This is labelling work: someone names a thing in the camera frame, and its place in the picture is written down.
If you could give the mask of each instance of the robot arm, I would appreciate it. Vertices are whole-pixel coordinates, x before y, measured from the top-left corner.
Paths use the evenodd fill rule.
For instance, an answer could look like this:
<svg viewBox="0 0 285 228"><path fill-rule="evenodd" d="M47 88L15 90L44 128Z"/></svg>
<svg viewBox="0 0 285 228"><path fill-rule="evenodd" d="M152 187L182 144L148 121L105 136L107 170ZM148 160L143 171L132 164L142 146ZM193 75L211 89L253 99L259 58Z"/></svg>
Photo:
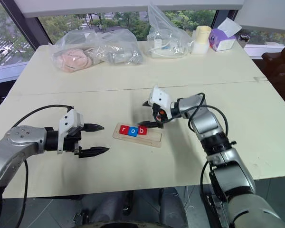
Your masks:
<svg viewBox="0 0 285 228"><path fill-rule="evenodd" d="M92 147L83 150L78 142L81 131L94 132L102 126L84 123L83 116L75 109L70 110L59 122L59 130L51 127L36 128L16 126L8 130L0 140L0 197L16 174L21 164L30 156L44 151L73 152L79 158L93 157L109 150L105 147Z"/></svg>
<svg viewBox="0 0 285 228"><path fill-rule="evenodd" d="M207 154L211 166L210 180L216 196L228 204L228 221L236 228L285 228L285 223L269 204L256 195L254 180L232 147L216 116L209 111L204 95L193 95L173 102L158 87L152 90L149 101L156 122L167 123L174 118L189 119L189 127L195 132ZM148 122L139 123L154 126Z"/></svg>

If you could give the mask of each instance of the red letter block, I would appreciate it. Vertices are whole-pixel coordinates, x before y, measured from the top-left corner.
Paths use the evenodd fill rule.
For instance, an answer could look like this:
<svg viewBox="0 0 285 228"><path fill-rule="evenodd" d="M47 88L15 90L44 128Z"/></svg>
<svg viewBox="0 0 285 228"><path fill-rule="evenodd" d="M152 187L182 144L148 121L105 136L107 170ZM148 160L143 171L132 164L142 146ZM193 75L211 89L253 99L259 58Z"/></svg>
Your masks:
<svg viewBox="0 0 285 228"><path fill-rule="evenodd" d="M128 134L130 127L121 125L119 129L119 134Z"/></svg>
<svg viewBox="0 0 285 228"><path fill-rule="evenodd" d="M138 126L138 134L146 135L147 134L147 128Z"/></svg>

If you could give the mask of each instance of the white cup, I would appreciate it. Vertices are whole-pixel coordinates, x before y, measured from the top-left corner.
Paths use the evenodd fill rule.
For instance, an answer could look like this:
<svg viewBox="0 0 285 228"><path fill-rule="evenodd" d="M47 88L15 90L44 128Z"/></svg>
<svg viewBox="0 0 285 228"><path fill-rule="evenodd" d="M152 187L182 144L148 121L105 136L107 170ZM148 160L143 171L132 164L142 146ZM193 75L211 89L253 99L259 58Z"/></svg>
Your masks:
<svg viewBox="0 0 285 228"><path fill-rule="evenodd" d="M195 32L195 41L200 44L206 44L211 32L211 28L207 25L197 26Z"/></svg>

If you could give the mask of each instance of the blue letter block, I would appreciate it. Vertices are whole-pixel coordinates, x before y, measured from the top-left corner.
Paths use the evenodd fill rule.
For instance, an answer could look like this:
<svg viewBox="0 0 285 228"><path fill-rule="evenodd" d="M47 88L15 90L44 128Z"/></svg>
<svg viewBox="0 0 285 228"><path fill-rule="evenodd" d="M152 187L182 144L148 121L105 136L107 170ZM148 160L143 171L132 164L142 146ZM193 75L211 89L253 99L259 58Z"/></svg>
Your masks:
<svg viewBox="0 0 285 228"><path fill-rule="evenodd" d="M137 127L130 127L130 130L128 132L129 136L136 137L138 133L138 128Z"/></svg>

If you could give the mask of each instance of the brown chair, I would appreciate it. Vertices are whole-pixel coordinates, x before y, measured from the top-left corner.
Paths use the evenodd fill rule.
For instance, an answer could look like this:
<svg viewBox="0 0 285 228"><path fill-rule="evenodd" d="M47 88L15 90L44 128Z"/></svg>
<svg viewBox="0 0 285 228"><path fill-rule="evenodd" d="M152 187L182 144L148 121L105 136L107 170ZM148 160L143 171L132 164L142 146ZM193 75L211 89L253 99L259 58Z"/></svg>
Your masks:
<svg viewBox="0 0 285 228"><path fill-rule="evenodd" d="M264 53L264 74L285 101L285 48L281 53Z"/></svg>

